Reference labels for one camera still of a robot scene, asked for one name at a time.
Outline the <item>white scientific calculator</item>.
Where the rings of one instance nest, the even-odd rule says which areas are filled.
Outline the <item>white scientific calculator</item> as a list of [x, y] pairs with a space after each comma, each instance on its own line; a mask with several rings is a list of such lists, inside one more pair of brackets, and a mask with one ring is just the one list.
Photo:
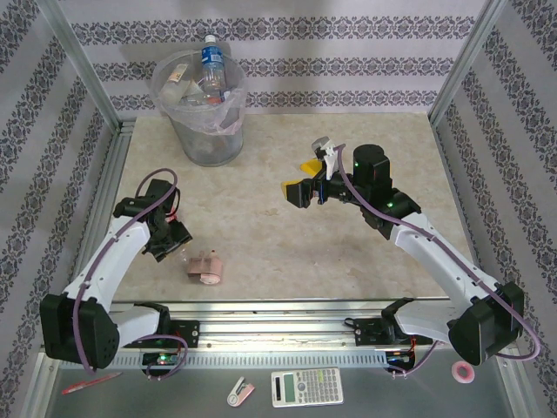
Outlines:
[[338, 367], [273, 372], [271, 391], [274, 408], [320, 407], [344, 403]]

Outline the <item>pink tape roll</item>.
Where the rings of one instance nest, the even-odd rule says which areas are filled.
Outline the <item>pink tape roll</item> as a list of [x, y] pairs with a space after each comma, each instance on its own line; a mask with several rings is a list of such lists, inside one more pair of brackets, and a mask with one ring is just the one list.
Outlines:
[[470, 384], [475, 378], [473, 366], [466, 361], [456, 361], [451, 371], [453, 378], [460, 384]]

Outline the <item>clear bottle orange white label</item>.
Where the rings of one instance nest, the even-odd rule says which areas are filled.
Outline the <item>clear bottle orange white label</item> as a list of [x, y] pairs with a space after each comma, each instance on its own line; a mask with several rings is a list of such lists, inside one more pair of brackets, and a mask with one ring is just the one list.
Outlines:
[[191, 83], [191, 64], [178, 64], [167, 78], [160, 92], [163, 102], [175, 105], [185, 95]]

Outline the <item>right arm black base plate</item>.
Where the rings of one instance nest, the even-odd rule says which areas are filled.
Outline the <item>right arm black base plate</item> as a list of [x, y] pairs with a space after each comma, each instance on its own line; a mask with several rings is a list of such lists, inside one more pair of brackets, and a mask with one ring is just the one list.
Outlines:
[[384, 318], [354, 319], [352, 330], [357, 346], [404, 346], [412, 341], [421, 346], [433, 343], [428, 337], [405, 334], [398, 325]]

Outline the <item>red pen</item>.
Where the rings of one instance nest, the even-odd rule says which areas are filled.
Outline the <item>red pen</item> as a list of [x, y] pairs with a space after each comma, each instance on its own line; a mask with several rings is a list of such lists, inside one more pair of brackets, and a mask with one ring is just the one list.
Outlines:
[[73, 384], [73, 385], [63, 389], [61, 394], [62, 395], [67, 395], [67, 394], [76, 393], [77, 391], [80, 391], [80, 390], [83, 390], [83, 389], [86, 389], [86, 388], [90, 388], [90, 387], [99, 385], [101, 383], [116, 379], [117, 377], [119, 377], [122, 374], [123, 374], [122, 372], [116, 372], [116, 373], [107, 374], [106, 376], [99, 377], [99, 378], [96, 378], [94, 380], [80, 381], [79, 383]]

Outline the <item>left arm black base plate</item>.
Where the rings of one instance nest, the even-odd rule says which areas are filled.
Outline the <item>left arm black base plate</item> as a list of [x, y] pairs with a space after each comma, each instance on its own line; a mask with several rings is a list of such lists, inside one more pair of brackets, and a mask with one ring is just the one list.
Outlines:
[[[171, 320], [171, 327], [165, 334], [179, 336], [184, 339], [188, 347], [197, 348], [200, 333], [200, 322], [198, 320]], [[172, 339], [158, 339], [135, 341], [125, 348], [157, 349], [177, 351], [184, 344]]]

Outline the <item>clear plastic bin liner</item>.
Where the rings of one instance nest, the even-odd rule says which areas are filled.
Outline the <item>clear plastic bin liner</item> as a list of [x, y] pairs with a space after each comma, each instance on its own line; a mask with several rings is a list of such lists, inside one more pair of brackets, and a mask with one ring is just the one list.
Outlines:
[[[221, 104], [207, 104], [202, 73], [201, 52], [180, 51], [159, 61], [151, 75], [150, 95], [155, 106], [173, 121], [207, 135], [232, 135], [244, 119], [247, 101], [245, 72], [237, 61], [223, 55], [226, 90]], [[167, 104], [160, 97], [167, 78], [178, 64], [191, 64], [191, 83], [177, 104]]]

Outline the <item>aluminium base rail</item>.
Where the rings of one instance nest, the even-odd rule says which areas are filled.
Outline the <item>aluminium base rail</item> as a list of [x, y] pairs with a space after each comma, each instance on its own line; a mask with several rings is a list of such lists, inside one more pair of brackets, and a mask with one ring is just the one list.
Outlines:
[[[473, 299], [459, 309], [448, 299], [413, 299], [396, 309], [394, 321], [405, 334], [449, 343], [470, 362], [480, 362], [515, 341], [518, 321], [492, 297]], [[202, 322], [221, 321], [228, 334], [323, 333], [338, 325], [351, 329], [346, 319], [381, 318], [383, 310], [398, 300], [256, 300], [162, 303], [171, 320], [191, 316]], [[111, 321], [128, 317], [147, 301], [115, 302], [108, 307], [88, 304], [91, 318]]]

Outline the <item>blue label bottle white cap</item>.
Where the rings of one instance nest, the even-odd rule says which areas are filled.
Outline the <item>blue label bottle white cap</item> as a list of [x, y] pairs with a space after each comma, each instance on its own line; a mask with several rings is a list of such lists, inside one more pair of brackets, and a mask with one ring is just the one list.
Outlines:
[[213, 35], [205, 36], [205, 45], [201, 50], [201, 64], [204, 78], [204, 90], [207, 96], [219, 95], [223, 100], [226, 90], [225, 62], [223, 53]]

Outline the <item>aluminium frame post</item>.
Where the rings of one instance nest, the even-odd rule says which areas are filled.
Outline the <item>aluminium frame post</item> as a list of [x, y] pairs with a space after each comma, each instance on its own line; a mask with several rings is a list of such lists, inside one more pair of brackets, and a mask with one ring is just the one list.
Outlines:
[[487, 36], [497, 23], [500, 14], [507, 6], [509, 0], [486, 0], [480, 14], [467, 37], [458, 56], [455, 58], [453, 67], [441, 86], [438, 96], [427, 113], [432, 128], [439, 125], [446, 109], [453, 100], [460, 83], [469, 72], [475, 58], [485, 43]]
[[87, 57], [83, 46], [72, 29], [59, 5], [58, 0], [35, 0], [46, 21], [62, 45], [78, 76], [82, 79], [96, 107], [112, 133], [118, 132], [122, 124], [106, 93], [93, 65]]

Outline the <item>aluminium side rail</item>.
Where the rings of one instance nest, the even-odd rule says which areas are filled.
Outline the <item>aluminium side rail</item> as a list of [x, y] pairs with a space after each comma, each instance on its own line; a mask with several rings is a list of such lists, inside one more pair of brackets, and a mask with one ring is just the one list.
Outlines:
[[79, 241], [77, 257], [67, 284], [70, 296], [73, 298], [78, 295], [87, 276], [86, 268], [95, 260], [96, 252], [99, 247], [103, 246], [105, 235], [110, 229], [112, 210], [117, 198], [135, 124], [135, 119], [124, 121], [118, 134], [114, 134], [111, 139], [97, 187], [89, 206], [84, 225], [84, 235]]

